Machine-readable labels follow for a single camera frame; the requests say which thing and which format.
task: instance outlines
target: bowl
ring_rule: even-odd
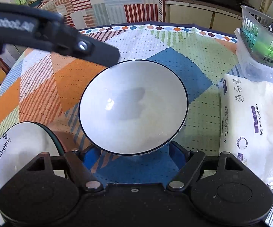
[[[169,142],[182,128],[188,95],[169,68],[148,60],[106,68],[86,87],[79,120],[87,138],[116,155],[141,155]]]
[[[0,138],[0,189],[39,153],[63,154],[61,145],[55,143],[57,138],[49,131],[41,124],[22,122],[5,132]],[[65,177],[63,171],[55,171],[55,174]],[[0,224],[3,223],[0,213]]]

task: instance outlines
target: white tissue package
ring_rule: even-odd
[[[231,152],[265,183],[273,182],[273,83],[226,74],[219,88],[219,152]]]

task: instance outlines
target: screw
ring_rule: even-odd
[[[80,48],[80,50],[85,51],[85,50],[87,50],[88,45],[84,41],[80,41],[78,43],[78,47]]]
[[[78,148],[73,148],[73,149],[71,149],[71,152],[73,152],[73,153],[77,153],[78,152]]]
[[[182,187],[184,187],[184,183],[182,183],[181,181],[172,181],[169,183],[169,186],[173,189],[181,189]]]
[[[98,181],[89,181],[86,183],[88,189],[98,189],[101,186],[101,183]]]

